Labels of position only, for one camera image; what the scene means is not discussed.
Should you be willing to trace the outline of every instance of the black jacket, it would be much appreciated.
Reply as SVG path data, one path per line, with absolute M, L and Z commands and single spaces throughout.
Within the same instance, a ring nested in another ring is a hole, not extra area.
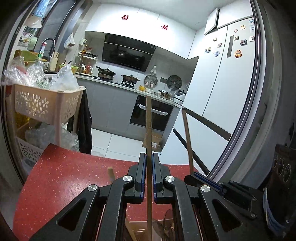
M 71 132 L 73 130 L 74 116 L 69 119 L 67 124 L 67 130 Z M 91 139 L 91 114 L 89 112 L 89 103 L 87 100 L 86 90 L 82 93 L 78 123 L 77 123 L 77 135 L 79 140 L 79 151 L 81 153 L 91 154 L 92 139 Z

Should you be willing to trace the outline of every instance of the oven handle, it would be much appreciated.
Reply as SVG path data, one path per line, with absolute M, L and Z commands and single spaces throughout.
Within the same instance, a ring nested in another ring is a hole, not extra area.
M 146 110 L 146 106 L 144 106 L 144 105 L 141 105 L 141 104 L 140 104 L 139 107 L 140 107 L 141 109 L 143 109 L 143 110 Z M 154 112 L 154 113 L 159 114 L 159 115 L 168 115 L 167 112 L 162 112 L 162 111 L 155 110 L 155 109 L 151 109 L 151 112 Z

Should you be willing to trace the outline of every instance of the wooden chopstick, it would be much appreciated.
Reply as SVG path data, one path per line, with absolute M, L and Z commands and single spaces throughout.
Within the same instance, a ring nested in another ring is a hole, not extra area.
M 147 155 L 147 229 L 148 241 L 152 241 L 152 127 L 151 96 L 146 97 L 146 155 Z
M 194 173 L 194 169 L 193 169 L 193 153 L 192 153 L 192 148 L 191 148 L 189 127 L 188 127 L 188 121 L 187 121 L 185 108 L 182 109 L 182 116 L 183 116 L 185 135 L 186 135 L 186 142 L 187 142 L 187 151 L 188 151 L 188 158 L 189 158 L 189 171 L 190 171 L 190 174 L 193 175 L 193 173 Z

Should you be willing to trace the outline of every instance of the kitchen faucet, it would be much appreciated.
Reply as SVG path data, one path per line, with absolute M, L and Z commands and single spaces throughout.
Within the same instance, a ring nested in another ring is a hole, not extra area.
M 49 52 L 49 55 L 48 55 L 48 56 L 50 57 L 50 55 L 51 55 L 52 53 L 55 52 L 55 40 L 54 40 L 53 38 L 47 38 L 47 39 L 43 40 L 43 42 L 41 43 L 41 47 L 40 47 L 40 49 L 39 49 L 38 56 L 39 56 L 39 54 L 40 54 L 40 52 L 41 52 L 41 49 L 42 49 L 42 45 L 43 45 L 43 43 L 44 43 L 45 41 L 47 41 L 47 40 L 52 40 L 53 43 L 54 43 L 53 51 L 52 51 L 51 53 Z

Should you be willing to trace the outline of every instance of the red speckled table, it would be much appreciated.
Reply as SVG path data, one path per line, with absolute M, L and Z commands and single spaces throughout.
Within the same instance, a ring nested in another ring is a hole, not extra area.
M 113 167 L 116 178 L 127 174 L 135 162 L 120 161 L 77 153 L 50 144 L 31 171 L 20 194 L 13 232 L 20 241 L 29 238 L 61 211 L 88 185 L 110 184 L 107 168 Z M 188 165 L 167 165 L 180 179 L 189 174 Z M 153 218 L 163 219 L 169 204 L 153 204 Z M 142 204 L 130 204 L 126 215 L 130 221 L 145 221 L 146 198 Z

